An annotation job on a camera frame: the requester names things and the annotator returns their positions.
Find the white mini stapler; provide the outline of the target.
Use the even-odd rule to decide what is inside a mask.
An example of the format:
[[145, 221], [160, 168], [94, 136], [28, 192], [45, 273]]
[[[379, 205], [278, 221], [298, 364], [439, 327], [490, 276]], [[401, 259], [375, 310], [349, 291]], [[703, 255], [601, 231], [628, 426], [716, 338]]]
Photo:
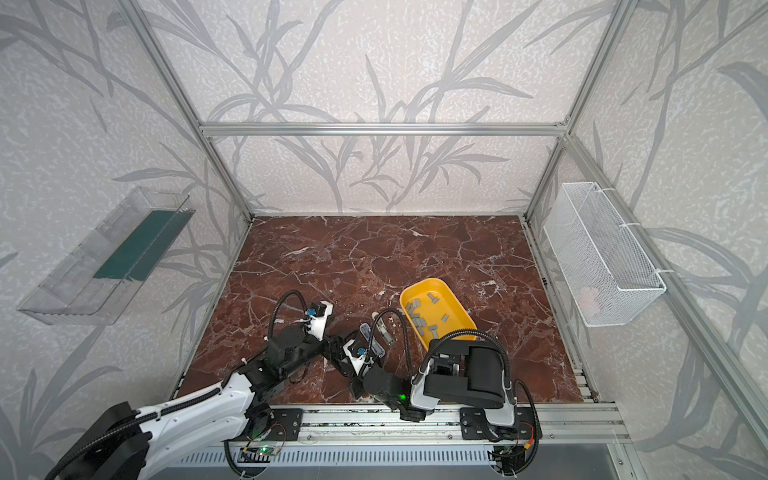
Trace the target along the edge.
[[376, 324], [376, 330], [386, 343], [388, 347], [391, 347], [395, 343], [394, 335], [390, 332], [388, 327], [388, 321], [392, 319], [394, 314], [392, 312], [385, 312], [383, 318]]

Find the blue mini stapler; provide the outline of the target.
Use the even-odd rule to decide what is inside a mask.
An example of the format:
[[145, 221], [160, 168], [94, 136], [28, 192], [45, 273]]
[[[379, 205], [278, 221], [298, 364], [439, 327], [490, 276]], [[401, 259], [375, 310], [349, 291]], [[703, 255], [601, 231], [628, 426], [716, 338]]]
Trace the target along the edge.
[[369, 344], [369, 347], [365, 347], [365, 352], [374, 358], [383, 359], [386, 355], [386, 350], [375, 338], [371, 326], [368, 323], [362, 323], [359, 331], [364, 340]]

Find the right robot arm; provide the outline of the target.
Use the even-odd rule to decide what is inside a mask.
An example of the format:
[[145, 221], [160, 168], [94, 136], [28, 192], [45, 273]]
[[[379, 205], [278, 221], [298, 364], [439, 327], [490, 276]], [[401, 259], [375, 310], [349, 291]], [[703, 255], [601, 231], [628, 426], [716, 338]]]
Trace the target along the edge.
[[[398, 318], [403, 328], [405, 377], [385, 369], [386, 350], [373, 333], [387, 315]], [[445, 340], [433, 337], [416, 366], [409, 345], [413, 329], [421, 333], [424, 327], [412, 325], [401, 311], [388, 308], [345, 338], [342, 359], [351, 368], [354, 397], [370, 396], [397, 412], [401, 420], [414, 423], [424, 421], [440, 404], [457, 404], [465, 439], [522, 440], [529, 451], [538, 444], [541, 427], [536, 407], [527, 408], [530, 420], [519, 410], [517, 389], [522, 388], [525, 395], [530, 391], [523, 381], [511, 377], [509, 358], [497, 340], [475, 329], [461, 329]]]

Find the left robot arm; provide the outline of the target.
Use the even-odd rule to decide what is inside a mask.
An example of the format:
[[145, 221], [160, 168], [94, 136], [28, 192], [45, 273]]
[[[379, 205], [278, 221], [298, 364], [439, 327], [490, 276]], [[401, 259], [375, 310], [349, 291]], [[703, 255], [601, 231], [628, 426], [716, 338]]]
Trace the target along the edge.
[[270, 426], [271, 397], [319, 356], [330, 357], [325, 329], [334, 306], [301, 305], [302, 319], [268, 326], [264, 348], [223, 380], [191, 394], [134, 409], [107, 409], [48, 473], [50, 479], [149, 479], [214, 442], [227, 442]]

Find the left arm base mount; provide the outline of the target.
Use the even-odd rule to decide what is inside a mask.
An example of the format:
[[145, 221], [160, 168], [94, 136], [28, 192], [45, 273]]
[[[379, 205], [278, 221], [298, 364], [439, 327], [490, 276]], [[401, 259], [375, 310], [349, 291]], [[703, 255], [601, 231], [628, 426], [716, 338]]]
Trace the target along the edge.
[[271, 409], [263, 422], [264, 426], [256, 430], [258, 441], [295, 442], [302, 426], [304, 410], [301, 408]]

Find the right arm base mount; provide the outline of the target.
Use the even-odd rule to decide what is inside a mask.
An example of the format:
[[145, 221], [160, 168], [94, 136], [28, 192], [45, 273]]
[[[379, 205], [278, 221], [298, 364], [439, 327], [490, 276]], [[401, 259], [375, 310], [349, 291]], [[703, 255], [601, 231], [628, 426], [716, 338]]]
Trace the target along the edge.
[[459, 409], [459, 426], [463, 440], [486, 440], [533, 444], [542, 438], [540, 422], [529, 406], [516, 407], [509, 415], [512, 425], [495, 425], [487, 418], [486, 411], [479, 408]]

